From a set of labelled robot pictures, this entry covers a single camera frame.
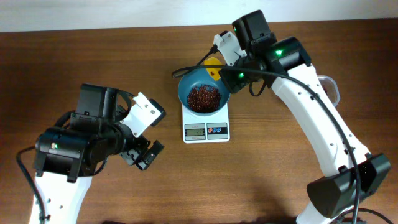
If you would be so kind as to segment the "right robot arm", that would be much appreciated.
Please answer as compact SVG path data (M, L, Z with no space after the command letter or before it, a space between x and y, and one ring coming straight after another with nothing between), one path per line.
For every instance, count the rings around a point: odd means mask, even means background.
M262 81L292 112L310 141L323 177L307 185L310 199L297 223L358 221L359 204L372 196L390 171L384 154L371 154L347 127L325 93L303 45L295 37L277 40L262 11L232 24L233 59L220 71L231 93Z

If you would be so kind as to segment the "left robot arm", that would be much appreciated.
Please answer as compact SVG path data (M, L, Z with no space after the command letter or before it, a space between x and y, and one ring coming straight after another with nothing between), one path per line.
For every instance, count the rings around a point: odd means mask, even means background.
M165 115L143 93L82 84L76 110L36 140L30 223L76 223L93 177L110 156L146 170L164 146L150 142L143 132Z

